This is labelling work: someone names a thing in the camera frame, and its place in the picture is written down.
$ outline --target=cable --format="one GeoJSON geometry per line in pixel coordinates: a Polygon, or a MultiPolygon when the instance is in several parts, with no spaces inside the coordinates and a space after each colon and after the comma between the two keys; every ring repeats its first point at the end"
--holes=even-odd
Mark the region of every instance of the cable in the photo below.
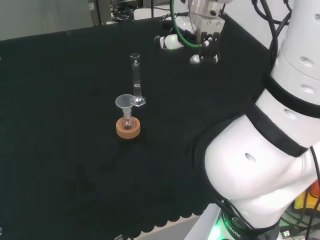
{"type": "MultiPolygon", "coordinates": [[[[174,6],[175,6],[175,0],[170,0],[170,15],[171,16],[175,15],[174,6]]],[[[181,34],[181,32],[180,32],[180,30],[179,30],[179,28],[177,26],[176,19],[174,17],[172,17],[172,23],[173,23],[174,29],[176,31],[176,34],[178,35],[179,40],[182,42],[182,44],[184,46],[191,47],[191,48],[200,48],[200,47],[202,47],[202,44],[192,44],[192,43],[188,42],[184,38],[184,36],[182,36],[182,34],[181,34]]]]}
{"type": "Polygon", "coordinates": [[[151,0],[151,18],[154,18],[154,0],[151,0]]]}
{"type": "Polygon", "coordinates": [[[165,9],[165,8],[161,8],[161,7],[157,7],[157,6],[154,6],[153,8],[154,9],[159,9],[159,10],[164,10],[164,11],[170,11],[170,9],[165,9]]]}
{"type": "MultiPolygon", "coordinates": [[[[317,155],[316,155],[316,153],[315,153],[315,150],[314,150],[314,147],[313,147],[313,146],[310,147],[310,150],[311,150],[312,157],[313,157],[313,161],[314,161],[314,165],[315,165],[316,176],[317,176],[317,178],[318,178],[318,182],[319,182],[319,186],[320,186],[320,171],[319,171],[319,165],[318,165],[317,155]]],[[[311,227],[312,227],[312,221],[313,221],[313,219],[314,219],[314,217],[315,217],[315,214],[316,214],[316,212],[317,212],[317,209],[318,209],[319,204],[320,204],[320,197],[319,197],[318,200],[316,201],[316,204],[315,204],[315,206],[314,206],[312,215],[311,215],[311,217],[310,217],[309,225],[308,225],[308,228],[307,228],[306,234],[305,234],[305,240],[308,240],[308,238],[309,238],[310,230],[311,230],[311,227]]]]}
{"type": "Polygon", "coordinates": [[[273,49],[271,53],[271,65],[273,66],[276,62],[277,54],[278,54],[278,36],[277,36],[274,20],[272,18],[272,14],[270,12],[267,1],[266,0],[260,0],[260,1],[261,1],[263,10],[265,11],[265,15],[267,16],[267,19],[268,19],[267,21],[269,23],[271,34],[272,34],[273,49]]]}
{"type": "Polygon", "coordinates": [[[221,11],[220,11],[220,16],[222,16],[222,15],[224,14],[224,12],[225,12],[225,7],[226,7],[226,4],[223,4],[222,9],[221,9],[221,11]]]}
{"type": "Polygon", "coordinates": [[[285,231],[288,231],[290,229],[296,228],[297,226],[299,226],[300,223],[302,223],[302,221],[304,219],[304,216],[305,216],[305,213],[306,213],[309,191],[310,191],[310,187],[308,187],[305,190],[302,213],[300,215],[300,218],[298,219],[298,221],[295,224],[291,224],[290,222],[288,223],[288,221],[286,219],[284,219],[283,217],[281,218],[282,221],[284,221],[286,224],[289,224],[289,226],[285,226],[285,227],[281,228],[281,232],[285,232],[285,231]]]}
{"type": "Polygon", "coordinates": [[[292,12],[292,9],[291,9],[291,7],[290,7],[290,5],[289,5],[289,0],[283,0],[283,3],[286,5],[286,8],[287,8],[290,12],[292,12]]]}
{"type": "MultiPolygon", "coordinates": [[[[296,216],[292,215],[290,212],[288,212],[287,210],[285,211],[285,214],[287,214],[290,218],[299,221],[299,218],[297,218],[296,216]]],[[[305,225],[306,227],[308,226],[308,223],[305,221],[301,221],[301,224],[305,225]]]]}
{"type": "Polygon", "coordinates": [[[240,219],[244,221],[252,230],[255,228],[241,215],[241,213],[238,211],[238,209],[226,198],[223,198],[224,201],[228,202],[230,206],[236,211],[236,213],[239,215],[240,219]]]}
{"type": "MultiPolygon", "coordinates": [[[[256,1],[253,0],[253,1],[252,1],[252,4],[253,4],[253,7],[254,7],[254,10],[256,11],[256,13],[257,13],[261,18],[263,18],[264,20],[268,21],[267,16],[264,15],[264,14],[260,11],[258,5],[257,5],[255,2],[256,2],[256,1]]],[[[273,23],[279,25],[279,24],[281,24],[281,21],[278,21],[278,20],[274,20],[274,19],[273,19],[273,23]]]]}
{"type": "MultiPolygon", "coordinates": [[[[286,23],[289,21],[289,19],[291,18],[291,12],[289,12],[284,19],[282,20],[282,22],[279,24],[278,28],[276,29],[276,35],[277,37],[279,37],[282,29],[284,29],[286,23]]],[[[271,41],[270,47],[269,47],[269,51],[271,52],[271,54],[273,55],[274,53],[278,54],[278,52],[274,51],[274,41],[271,41]]]]}

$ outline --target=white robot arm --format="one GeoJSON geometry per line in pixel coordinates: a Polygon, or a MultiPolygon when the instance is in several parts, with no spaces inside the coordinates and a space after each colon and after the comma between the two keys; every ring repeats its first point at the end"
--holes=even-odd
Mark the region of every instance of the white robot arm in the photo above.
{"type": "MultiPolygon", "coordinates": [[[[205,29],[210,11],[230,1],[193,2],[191,12],[200,19],[197,28],[205,29]]],[[[309,148],[320,159],[319,43],[320,1],[295,0],[286,39],[265,80],[267,88],[206,149],[205,174],[211,185],[255,229],[276,225],[317,179],[309,148]]],[[[242,239],[223,224],[225,219],[220,222],[224,238],[242,239]]]]}

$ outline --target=table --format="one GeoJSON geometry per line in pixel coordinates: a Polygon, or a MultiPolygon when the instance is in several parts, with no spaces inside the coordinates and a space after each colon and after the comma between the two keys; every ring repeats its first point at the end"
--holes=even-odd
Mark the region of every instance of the table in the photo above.
{"type": "Polygon", "coordinates": [[[210,200],[186,149],[262,91],[267,51],[228,16],[220,64],[154,46],[160,19],[0,42],[0,227],[3,240],[136,237],[210,200]],[[141,56],[141,134],[116,134],[121,94],[141,56]]]}

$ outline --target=clear plastic funnel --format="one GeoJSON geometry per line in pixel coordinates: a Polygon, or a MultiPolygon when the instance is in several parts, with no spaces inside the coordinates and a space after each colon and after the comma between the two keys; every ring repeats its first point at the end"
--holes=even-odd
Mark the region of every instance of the clear plastic funnel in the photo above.
{"type": "Polygon", "coordinates": [[[123,129],[130,130],[136,127],[136,121],[131,116],[131,108],[136,104],[135,96],[130,94],[123,94],[116,98],[115,104],[122,109],[123,118],[121,119],[121,125],[123,129]]]}

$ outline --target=green light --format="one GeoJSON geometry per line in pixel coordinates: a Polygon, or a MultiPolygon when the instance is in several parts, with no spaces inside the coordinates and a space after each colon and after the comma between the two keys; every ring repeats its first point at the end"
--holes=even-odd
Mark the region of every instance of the green light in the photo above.
{"type": "Polygon", "coordinates": [[[211,232],[209,234],[208,240],[218,240],[220,237],[220,229],[219,229],[219,222],[216,223],[216,225],[211,229],[211,232]]]}

